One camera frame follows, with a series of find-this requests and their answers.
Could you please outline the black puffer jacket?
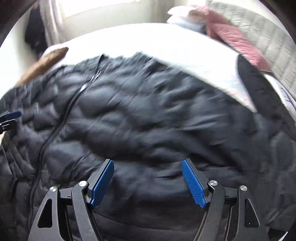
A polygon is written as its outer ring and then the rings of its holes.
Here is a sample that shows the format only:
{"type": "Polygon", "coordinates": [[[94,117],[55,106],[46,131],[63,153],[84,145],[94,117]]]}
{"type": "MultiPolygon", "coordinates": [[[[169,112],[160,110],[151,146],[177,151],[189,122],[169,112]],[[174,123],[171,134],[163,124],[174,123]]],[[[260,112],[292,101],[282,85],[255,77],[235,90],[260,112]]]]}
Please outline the black puffer jacket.
{"type": "Polygon", "coordinates": [[[181,172],[189,158],[246,185],[265,226],[295,221],[295,140],[221,90],[137,53],[62,66],[1,98],[20,111],[1,144],[1,240],[26,240],[51,186],[114,175],[94,217],[106,240],[192,240],[203,217],[181,172]]]}

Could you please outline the brown blanket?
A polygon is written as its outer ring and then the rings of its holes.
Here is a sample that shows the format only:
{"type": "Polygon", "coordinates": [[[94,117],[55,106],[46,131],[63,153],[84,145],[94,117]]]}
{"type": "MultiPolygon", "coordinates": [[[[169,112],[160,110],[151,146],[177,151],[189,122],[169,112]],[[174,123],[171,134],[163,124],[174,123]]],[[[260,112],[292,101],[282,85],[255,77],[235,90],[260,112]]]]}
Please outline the brown blanket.
{"type": "Polygon", "coordinates": [[[40,75],[46,73],[56,63],[61,61],[68,52],[68,47],[53,50],[41,57],[37,62],[32,64],[21,76],[20,80],[15,84],[15,87],[22,86],[31,82],[40,75]]]}

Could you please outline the grey curtain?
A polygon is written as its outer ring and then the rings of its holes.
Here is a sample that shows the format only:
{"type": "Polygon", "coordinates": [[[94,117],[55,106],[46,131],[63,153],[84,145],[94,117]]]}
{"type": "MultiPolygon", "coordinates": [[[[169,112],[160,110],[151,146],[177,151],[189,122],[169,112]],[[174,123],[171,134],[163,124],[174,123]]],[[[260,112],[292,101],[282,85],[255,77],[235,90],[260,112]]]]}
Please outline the grey curtain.
{"type": "Polygon", "coordinates": [[[63,20],[58,1],[40,0],[39,6],[47,45],[52,46],[64,42],[61,30],[63,20]]]}

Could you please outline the black garment on bed edge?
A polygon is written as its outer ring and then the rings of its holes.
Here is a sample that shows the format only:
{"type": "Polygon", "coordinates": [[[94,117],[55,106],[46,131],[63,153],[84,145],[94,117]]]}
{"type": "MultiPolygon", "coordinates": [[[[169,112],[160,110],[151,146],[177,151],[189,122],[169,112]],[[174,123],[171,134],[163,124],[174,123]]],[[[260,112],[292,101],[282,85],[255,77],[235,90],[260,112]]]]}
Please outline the black garment on bed edge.
{"type": "Polygon", "coordinates": [[[242,55],[238,55],[237,70],[257,112],[295,140],[295,122],[269,81],[242,55]]]}

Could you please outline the white printed pillow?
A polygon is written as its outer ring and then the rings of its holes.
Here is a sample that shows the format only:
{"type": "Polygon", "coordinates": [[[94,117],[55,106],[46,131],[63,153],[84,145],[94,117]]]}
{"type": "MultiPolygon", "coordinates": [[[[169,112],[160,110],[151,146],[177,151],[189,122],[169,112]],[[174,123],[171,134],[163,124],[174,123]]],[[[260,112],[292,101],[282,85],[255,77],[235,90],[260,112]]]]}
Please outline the white printed pillow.
{"type": "Polygon", "coordinates": [[[282,103],[292,113],[295,113],[295,100],[290,93],[283,87],[283,85],[269,74],[264,74],[264,77],[269,81],[275,92],[280,97],[282,103]]]}

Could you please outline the light blue bed sheet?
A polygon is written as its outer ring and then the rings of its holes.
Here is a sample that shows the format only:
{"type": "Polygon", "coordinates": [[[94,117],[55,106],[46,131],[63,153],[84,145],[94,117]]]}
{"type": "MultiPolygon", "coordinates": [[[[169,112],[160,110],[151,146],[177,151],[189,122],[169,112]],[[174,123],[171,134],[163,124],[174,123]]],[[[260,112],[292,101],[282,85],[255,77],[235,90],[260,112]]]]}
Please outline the light blue bed sheet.
{"type": "Polygon", "coordinates": [[[141,52],[203,80],[256,111],[238,73],[239,54],[216,40],[177,25],[141,23],[105,28],[50,46],[44,53],[63,47],[69,50],[55,67],[77,64],[101,54],[115,58],[141,52]]]}

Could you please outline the pink velvet pillow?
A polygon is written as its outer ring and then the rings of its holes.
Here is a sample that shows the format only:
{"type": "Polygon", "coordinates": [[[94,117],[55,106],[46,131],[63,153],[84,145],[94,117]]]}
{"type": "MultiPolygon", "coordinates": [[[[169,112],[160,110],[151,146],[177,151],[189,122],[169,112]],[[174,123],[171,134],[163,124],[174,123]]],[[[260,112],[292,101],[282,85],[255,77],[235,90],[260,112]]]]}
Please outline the pink velvet pillow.
{"type": "Polygon", "coordinates": [[[226,43],[232,49],[243,55],[260,71],[271,72],[271,67],[263,54],[239,30],[231,25],[221,14],[207,6],[194,5],[190,14],[201,16],[205,20],[206,34],[215,40],[226,43]]]}

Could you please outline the folded light blue blanket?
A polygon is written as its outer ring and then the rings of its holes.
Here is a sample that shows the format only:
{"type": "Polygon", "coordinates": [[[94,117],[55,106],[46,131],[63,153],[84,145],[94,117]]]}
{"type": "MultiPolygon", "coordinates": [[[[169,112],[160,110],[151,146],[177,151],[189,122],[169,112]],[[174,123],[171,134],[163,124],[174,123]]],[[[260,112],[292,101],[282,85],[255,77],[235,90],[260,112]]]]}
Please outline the folded light blue blanket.
{"type": "Polygon", "coordinates": [[[176,25],[206,35],[206,26],[204,23],[179,22],[176,25]]]}

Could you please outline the grey quilted headboard cushion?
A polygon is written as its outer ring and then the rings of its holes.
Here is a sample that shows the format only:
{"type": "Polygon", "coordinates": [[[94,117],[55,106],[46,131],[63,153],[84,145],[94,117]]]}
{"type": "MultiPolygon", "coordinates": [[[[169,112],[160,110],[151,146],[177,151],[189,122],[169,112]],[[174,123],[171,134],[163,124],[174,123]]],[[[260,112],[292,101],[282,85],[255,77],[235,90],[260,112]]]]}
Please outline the grey quilted headboard cushion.
{"type": "Polygon", "coordinates": [[[295,43],[267,18],[233,4],[209,1],[207,6],[238,27],[266,58],[280,83],[295,96],[295,43]]]}

